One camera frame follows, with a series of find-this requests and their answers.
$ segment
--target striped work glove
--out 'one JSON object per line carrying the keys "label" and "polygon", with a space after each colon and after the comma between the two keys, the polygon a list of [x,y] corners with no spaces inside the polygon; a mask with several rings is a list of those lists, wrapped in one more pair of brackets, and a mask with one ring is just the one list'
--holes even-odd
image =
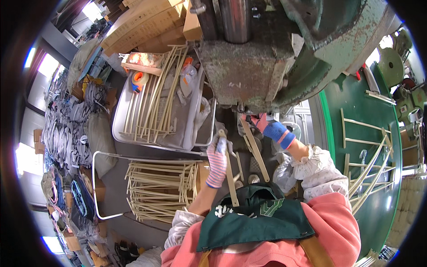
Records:
{"label": "striped work glove", "polygon": [[213,137],[212,143],[206,151],[210,166],[206,184],[212,188],[221,188],[222,182],[224,182],[225,171],[227,170],[227,158],[225,156],[227,148],[229,153],[234,155],[233,143],[217,134]]}
{"label": "striped work glove", "polygon": [[250,117],[253,124],[258,128],[258,130],[261,131],[263,135],[276,141],[283,149],[288,149],[295,140],[295,134],[291,133],[280,122],[267,122],[266,113],[260,113],[259,119],[254,115],[250,115]]}

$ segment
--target pink sweatshirt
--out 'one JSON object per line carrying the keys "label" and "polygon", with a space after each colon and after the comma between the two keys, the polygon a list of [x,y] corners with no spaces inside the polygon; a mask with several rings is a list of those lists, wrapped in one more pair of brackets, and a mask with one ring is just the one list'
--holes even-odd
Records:
{"label": "pink sweatshirt", "polygon": [[[326,249],[335,266],[353,266],[360,253],[359,226],[351,214],[348,199],[340,193],[329,193],[301,203],[320,244]],[[193,224],[181,245],[161,254],[162,266],[198,266],[202,252],[196,252],[202,222]],[[254,249],[241,253],[224,253],[214,249],[209,266],[311,266],[297,241],[261,242]]]}

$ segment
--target green conveyor table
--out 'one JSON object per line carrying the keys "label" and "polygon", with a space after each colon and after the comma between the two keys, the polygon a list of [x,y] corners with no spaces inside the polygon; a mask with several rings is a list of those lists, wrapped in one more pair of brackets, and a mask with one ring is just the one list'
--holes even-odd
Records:
{"label": "green conveyor table", "polygon": [[[391,98],[376,63],[371,66],[371,70],[381,94]],[[395,164],[396,169],[382,174],[378,182],[391,181],[393,179],[391,176],[394,176],[395,182],[388,188],[371,194],[355,214],[362,240],[359,259],[366,256],[370,249],[379,252],[387,239],[398,204],[402,170],[402,146],[395,106],[368,96],[365,90],[369,90],[369,87],[363,74],[361,74],[360,81],[354,76],[341,74],[316,97],[310,99],[312,116],[318,114],[317,117],[313,117],[315,133],[319,133],[318,135],[315,134],[316,144],[321,144],[323,148],[329,149],[336,167],[342,173],[344,171],[346,153],[350,154],[350,163],[362,163],[362,159],[359,156],[362,150],[367,150],[365,164],[368,164],[378,146],[347,141],[346,148],[343,148],[341,108],[344,111],[344,117],[347,119],[384,127],[384,129],[392,132],[394,153],[393,159],[389,157],[387,166]],[[377,143],[380,143],[383,138],[381,131],[378,129],[349,122],[345,122],[345,134],[347,138]],[[382,165],[385,157],[384,149],[382,149],[375,165]],[[376,173],[377,170],[373,168],[370,174]],[[356,179],[361,173],[361,168],[349,167],[349,171],[351,171],[352,179]],[[364,183],[368,183],[372,179],[373,177],[368,178]]]}

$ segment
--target concrete floor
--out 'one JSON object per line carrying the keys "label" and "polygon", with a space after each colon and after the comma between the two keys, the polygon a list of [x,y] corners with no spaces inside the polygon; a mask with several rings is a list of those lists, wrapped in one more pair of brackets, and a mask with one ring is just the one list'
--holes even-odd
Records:
{"label": "concrete floor", "polygon": [[[110,86],[117,88],[116,98],[119,99],[121,91],[123,89],[123,84],[126,78],[122,77],[117,72],[112,72],[108,78]],[[111,122],[113,123],[113,118],[115,114],[115,108],[111,114]],[[264,163],[269,172],[270,178],[272,178],[274,169],[278,165],[277,161],[271,154],[271,139],[263,138],[262,143],[262,156]],[[187,158],[187,159],[200,159],[200,156],[193,154],[183,154],[177,152],[170,152],[165,150],[158,150],[151,147],[138,146],[133,144],[121,143],[114,141],[117,154],[123,154],[128,156],[137,156],[137,157],[150,157],[150,158],[161,158],[161,159],[176,159],[176,158]],[[250,157],[252,156],[248,151],[239,151],[240,158],[242,161],[243,176],[247,179],[249,176],[249,162]],[[142,225],[134,221],[134,215],[130,212],[130,207],[126,201],[126,187],[127,181],[124,180],[128,168],[128,161],[124,159],[119,159],[114,168],[112,168],[107,174],[105,174],[101,179],[106,186],[105,200],[99,203],[99,208],[102,213],[105,215],[111,215],[116,213],[125,212],[124,216],[119,216],[108,220],[108,248],[112,253],[114,253],[114,241],[118,238],[124,238],[128,242],[135,242],[138,247],[143,247],[145,249],[150,249],[152,246],[163,246],[167,236],[170,224],[162,223],[153,220],[144,221],[145,224],[154,226],[155,228]],[[231,158],[231,164],[233,169],[233,174],[238,173],[237,160]],[[224,195],[228,193],[227,182],[225,181],[222,188],[218,191],[216,201],[220,200]]]}

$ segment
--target green logo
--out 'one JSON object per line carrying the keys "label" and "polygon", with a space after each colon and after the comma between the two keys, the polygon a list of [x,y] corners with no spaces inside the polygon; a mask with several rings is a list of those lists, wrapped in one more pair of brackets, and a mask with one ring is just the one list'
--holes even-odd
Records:
{"label": "green logo", "polygon": [[264,202],[260,207],[260,215],[272,217],[276,210],[282,206],[283,198],[279,200],[272,200],[273,205],[269,207],[267,202]]}

